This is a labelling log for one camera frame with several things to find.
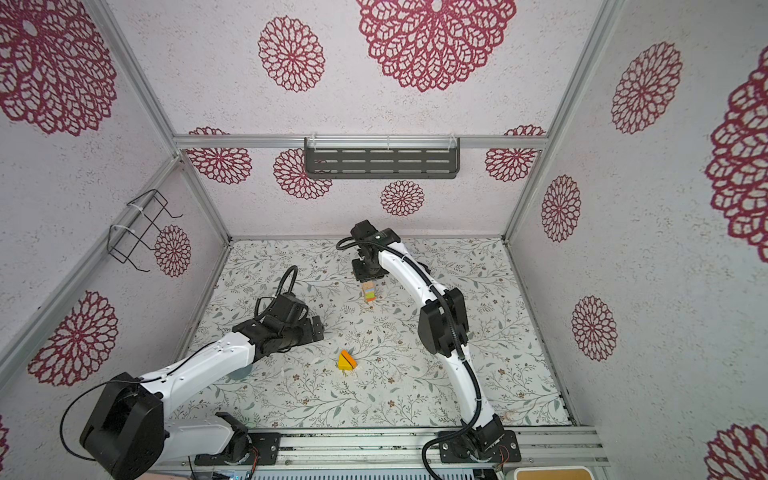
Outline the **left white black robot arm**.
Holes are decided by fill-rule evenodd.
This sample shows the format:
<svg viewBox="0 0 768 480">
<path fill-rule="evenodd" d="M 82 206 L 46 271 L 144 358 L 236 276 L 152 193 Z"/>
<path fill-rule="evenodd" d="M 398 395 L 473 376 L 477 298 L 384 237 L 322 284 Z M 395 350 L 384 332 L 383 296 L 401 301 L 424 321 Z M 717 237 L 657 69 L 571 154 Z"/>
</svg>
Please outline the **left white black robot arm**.
<svg viewBox="0 0 768 480">
<path fill-rule="evenodd" d="M 241 463 L 253 451 L 252 440 L 233 415 L 175 420 L 173 413 L 215 381 L 323 338 L 320 318 L 293 294 L 280 294 L 264 316 L 237 324 L 186 358 L 139 377 L 123 372 L 102 383 L 79 444 L 114 479 L 137 479 L 158 463 L 184 457 Z"/>
</svg>

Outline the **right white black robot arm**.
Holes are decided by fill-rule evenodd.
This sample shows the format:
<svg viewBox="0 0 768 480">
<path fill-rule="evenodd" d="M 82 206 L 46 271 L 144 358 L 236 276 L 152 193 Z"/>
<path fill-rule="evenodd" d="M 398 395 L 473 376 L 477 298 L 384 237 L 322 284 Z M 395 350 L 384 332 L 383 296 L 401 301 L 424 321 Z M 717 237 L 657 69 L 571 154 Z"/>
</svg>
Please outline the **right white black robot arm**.
<svg viewBox="0 0 768 480">
<path fill-rule="evenodd" d="M 434 447 L 440 448 L 441 458 L 450 463 L 520 461 L 516 436 L 504 427 L 480 386 L 468 346 L 469 322 L 463 293 L 439 283 L 393 230 L 379 230 L 368 220 L 357 223 L 336 248 L 357 250 L 352 266 L 359 282 L 386 276 L 399 282 L 418 307 L 419 340 L 448 375 L 458 400 L 461 426 L 439 433 L 424 444 L 421 457 L 425 468 L 431 468 L 428 452 Z"/>
</svg>

